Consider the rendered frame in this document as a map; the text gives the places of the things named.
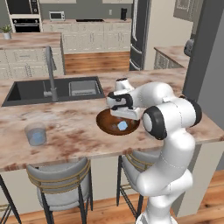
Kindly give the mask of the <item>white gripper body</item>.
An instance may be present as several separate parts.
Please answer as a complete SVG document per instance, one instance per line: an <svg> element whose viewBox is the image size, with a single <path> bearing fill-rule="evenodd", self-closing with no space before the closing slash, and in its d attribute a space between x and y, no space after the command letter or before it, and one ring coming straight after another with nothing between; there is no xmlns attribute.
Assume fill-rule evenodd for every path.
<svg viewBox="0 0 224 224"><path fill-rule="evenodd" d="M110 114L112 116L117 116L126 119L139 120L141 118L141 109L140 108L117 108L110 109Z"/></svg>

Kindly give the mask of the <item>glass of water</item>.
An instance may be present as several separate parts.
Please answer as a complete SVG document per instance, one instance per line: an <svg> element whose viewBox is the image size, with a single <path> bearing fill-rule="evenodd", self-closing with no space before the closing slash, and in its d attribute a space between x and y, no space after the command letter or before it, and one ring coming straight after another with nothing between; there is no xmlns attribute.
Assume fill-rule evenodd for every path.
<svg viewBox="0 0 224 224"><path fill-rule="evenodd" d="M40 146L46 142L46 127L42 122L33 122L24 128L31 146Z"/></svg>

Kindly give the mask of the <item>grey stool with gold bands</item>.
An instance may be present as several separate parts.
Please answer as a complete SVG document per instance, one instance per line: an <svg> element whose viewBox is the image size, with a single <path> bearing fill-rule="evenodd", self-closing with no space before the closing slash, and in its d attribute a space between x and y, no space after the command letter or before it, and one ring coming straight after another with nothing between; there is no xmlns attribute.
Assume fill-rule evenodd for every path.
<svg viewBox="0 0 224 224"><path fill-rule="evenodd" d="M159 155L160 150L151 150L148 152L133 150L130 154L121 155L118 157L116 205L119 206L120 196L123 196L129 206L130 211L136 219L142 211L144 196L139 195L137 209L135 209L125 191L128 189L133 189L138 192L136 186L138 175L150 168L157 161ZM122 172L124 172L126 179L128 180L126 185L121 184Z"/></svg>
<svg viewBox="0 0 224 224"><path fill-rule="evenodd" d="M29 180L37 187L47 224L54 224L53 212L80 209L81 224L87 224L88 209L93 208L91 162L83 157L76 163L34 167L26 166Z"/></svg>

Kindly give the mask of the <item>grey cupboard run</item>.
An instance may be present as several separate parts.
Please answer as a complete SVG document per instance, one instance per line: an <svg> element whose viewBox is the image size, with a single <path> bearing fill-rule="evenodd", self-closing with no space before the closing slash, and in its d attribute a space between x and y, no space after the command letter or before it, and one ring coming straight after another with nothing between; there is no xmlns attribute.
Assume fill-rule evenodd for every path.
<svg viewBox="0 0 224 224"><path fill-rule="evenodd" d="M171 68L181 68L181 65L167 58L160 52L156 52L155 61L154 61L155 69L171 69Z"/></svg>

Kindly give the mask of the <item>black steel fridge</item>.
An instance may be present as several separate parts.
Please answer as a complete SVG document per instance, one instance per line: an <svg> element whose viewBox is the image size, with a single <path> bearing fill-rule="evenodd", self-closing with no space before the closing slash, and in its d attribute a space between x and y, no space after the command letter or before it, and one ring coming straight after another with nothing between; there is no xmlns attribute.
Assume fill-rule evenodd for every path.
<svg viewBox="0 0 224 224"><path fill-rule="evenodd" d="M130 35L130 71L144 69L150 14L151 0L134 0Z"/></svg>

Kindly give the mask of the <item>cream cupboard run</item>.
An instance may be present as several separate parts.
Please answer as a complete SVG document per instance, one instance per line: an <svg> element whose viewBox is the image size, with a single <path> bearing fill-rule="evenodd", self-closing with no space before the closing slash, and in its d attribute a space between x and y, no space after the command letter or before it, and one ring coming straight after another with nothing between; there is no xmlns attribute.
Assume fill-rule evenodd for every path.
<svg viewBox="0 0 224 224"><path fill-rule="evenodd" d="M44 32L60 32L65 54L128 52L131 20L105 19L103 22L43 20Z"/></svg>

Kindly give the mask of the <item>grey sink tap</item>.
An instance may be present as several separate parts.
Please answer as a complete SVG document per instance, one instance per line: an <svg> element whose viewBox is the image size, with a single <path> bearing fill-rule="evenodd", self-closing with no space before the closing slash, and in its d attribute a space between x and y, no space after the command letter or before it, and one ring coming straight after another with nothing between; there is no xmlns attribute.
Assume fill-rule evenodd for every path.
<svg viewBox="0 0 224 224"><path fill-rule="evenodd" d="M49 73L49 81L50 81L51 90L47 91L46 89L44 89L44 97L52 97L52 100L56 102L58 100L58 95L57 95L57 88L55 87L54 77L53 77L53 71L56 69L56 65L53 59L52 48L49 45L45 48L45 58L46 58L46 64L47 64L48 73Z"/></svg>

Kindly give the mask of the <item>grey toaster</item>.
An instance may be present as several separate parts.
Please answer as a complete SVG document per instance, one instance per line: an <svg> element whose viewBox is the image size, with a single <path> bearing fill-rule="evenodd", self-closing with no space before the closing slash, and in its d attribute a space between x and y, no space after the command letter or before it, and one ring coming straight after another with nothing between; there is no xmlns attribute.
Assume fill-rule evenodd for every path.
<svg viewBox="0 0 224 224"><path fill-rule="evenodd" d="M185 48L184 48L184 54L186 56L191 56L192 50L193 50L193 39L188 39L187 42L185 43Z"/></svg>

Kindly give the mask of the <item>black coffee machine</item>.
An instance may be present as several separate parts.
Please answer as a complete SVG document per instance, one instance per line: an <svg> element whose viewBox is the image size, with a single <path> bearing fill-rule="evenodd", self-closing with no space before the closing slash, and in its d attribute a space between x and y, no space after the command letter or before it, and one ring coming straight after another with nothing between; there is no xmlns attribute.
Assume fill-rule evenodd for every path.
<svg viewBox="0 0 224 224"><path fill-rule="evenodd" d="M121 8L121 17L120 19L123 20L123 21L126 21L127 20L127 8Z"/></svg>

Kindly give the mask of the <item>black hob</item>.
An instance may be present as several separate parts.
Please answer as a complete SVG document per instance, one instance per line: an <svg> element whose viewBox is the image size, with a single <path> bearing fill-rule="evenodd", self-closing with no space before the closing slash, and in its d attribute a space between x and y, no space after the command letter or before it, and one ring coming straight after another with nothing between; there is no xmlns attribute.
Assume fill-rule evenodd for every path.
<svg viewBox="0 0 224 224"><path fill-rule="evenodd" d="M89 18L89 19L75 19L79 23L101 23L104 22L104 19L101 18Z"/></svg>

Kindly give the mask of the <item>black kitchen sink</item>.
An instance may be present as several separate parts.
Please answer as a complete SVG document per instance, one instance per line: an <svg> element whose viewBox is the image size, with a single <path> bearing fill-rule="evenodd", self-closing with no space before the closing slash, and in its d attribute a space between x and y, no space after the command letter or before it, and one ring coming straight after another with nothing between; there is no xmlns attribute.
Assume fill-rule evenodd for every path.
<svg viewBox="0 0 224 224"><path fill-rule="evenodd" d="M104 98L97 76L55 79L58 102L71 102ZM49 80L15 81L7 94L3 107L52 103Z"/></svg>

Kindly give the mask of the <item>cream island cupboards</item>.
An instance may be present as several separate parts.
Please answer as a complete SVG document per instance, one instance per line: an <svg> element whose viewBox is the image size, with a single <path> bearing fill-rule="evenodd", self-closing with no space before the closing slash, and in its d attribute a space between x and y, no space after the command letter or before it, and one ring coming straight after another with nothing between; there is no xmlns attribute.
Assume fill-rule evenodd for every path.
<svg viewBox="0 0 224 224"><path fill-rule="evenodd" d="M9 78L48 77L46 49L1 49L0 64L8 65Z"/></svg>

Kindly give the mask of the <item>white toaster oven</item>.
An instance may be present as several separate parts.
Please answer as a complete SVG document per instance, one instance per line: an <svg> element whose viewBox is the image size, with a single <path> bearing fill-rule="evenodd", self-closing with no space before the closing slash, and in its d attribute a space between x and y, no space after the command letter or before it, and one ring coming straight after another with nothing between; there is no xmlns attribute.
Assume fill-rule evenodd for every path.
<svg viewBox="0 0 224 224"><path fill-rule="evenodd" d="M64 21L65 12L64 11L50 11L49 18L51 21Z"/></svg>

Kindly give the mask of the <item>cream wall cupboard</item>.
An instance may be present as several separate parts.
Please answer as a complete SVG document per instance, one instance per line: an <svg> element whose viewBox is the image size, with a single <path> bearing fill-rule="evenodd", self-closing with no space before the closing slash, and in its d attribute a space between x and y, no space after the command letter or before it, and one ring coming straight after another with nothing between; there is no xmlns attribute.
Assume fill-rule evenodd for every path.
<svg viewBox="0 0 224 224"><path fill-rule="evenodd" d="M39 0L41 4L77 4L77 0Z"/></svg>
<svg viewBox="0 0 224 224"><path fill-rule="evenodd" d="M134 0L102 0L103 4L133 4Z"/></svg>

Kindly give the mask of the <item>black wall oven stack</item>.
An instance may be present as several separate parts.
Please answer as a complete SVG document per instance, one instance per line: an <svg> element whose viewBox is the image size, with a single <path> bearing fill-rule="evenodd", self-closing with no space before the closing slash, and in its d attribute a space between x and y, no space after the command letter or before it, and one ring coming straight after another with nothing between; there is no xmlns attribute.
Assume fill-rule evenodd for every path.
<svg viewBox="0 0 224 224"><path fill-rule="evenodd" d="M5 0L14 32L40 32L38 0Z"/></svg>

